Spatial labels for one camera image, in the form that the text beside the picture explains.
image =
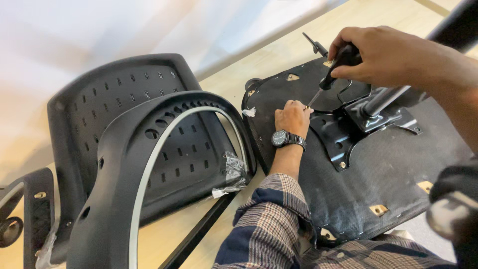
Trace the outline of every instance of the screwdriver handle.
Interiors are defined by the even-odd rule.
[[[325,78],[320,81],[320,88],[323,90],[330,90],[332,84],[336,81],[337,78],[333,78],[330,73],[339,66],[356,66],[362,63],[362,56],[360,56],[359,49],[348,42],[343,48],[341,48],[337,55],[335,56],[332,65],[330,66],[329,71]]]

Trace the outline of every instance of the person's right hand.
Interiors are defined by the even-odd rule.
[[[438,43],[387,26],[346,27],[329,49],[328,59],[352,42],[363,63],[337,67],[332,76],[376,86],[411,85],[429,93],[436,89],[476,88],[476,60]]]

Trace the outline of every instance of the light wood surface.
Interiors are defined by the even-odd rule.
[[[350,0],[206,78],[200,84],[203,90],[223,96],[240,110],[247,80],[266,78],[318,57],[302,32],[327,48],[337,33],[346,26],[388,25],[425,37],[442,19],[442,15],[414,0]],[[249,186],[224,211],[182,268],[211,267],[220,244],[232,230],[235,210],[250,197],[264,177],[259,167]],[[143,227],[139,232],[139,268],[158,268],[214,203],[215,200],[201,201]],[[23,215],[22,204],[17,207],[15,215]],[[0,249],[0,260],[8,261],[8,264],[1,262],[0,268],[22,267],[22,245],[21,238],[15,245]]]

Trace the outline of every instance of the hole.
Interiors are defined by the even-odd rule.
[[[90,208],[91,208],[91,207],[85,208],[85,210],[83,211],[83,213],[81,213],[80,220],[84,220],[84,219],[86,219],[86,217],[88,217]]]
[[[144,132],[144,134],[146,135],[147,138],[149,139],[156,139],[159,137],[159,133],[158,131],[154,130],[154,129],[148,129]]]
[[[165,120],[156,120],[156,126],[160,128],[165,128],[168,126],[168,123]]]
[[[175,115],[173,113],[170,113],[170,112],[166,112],[164,114],[165,117],[168,117],[168,118],[171,118],[171,119],[174,119],[175,118]]]

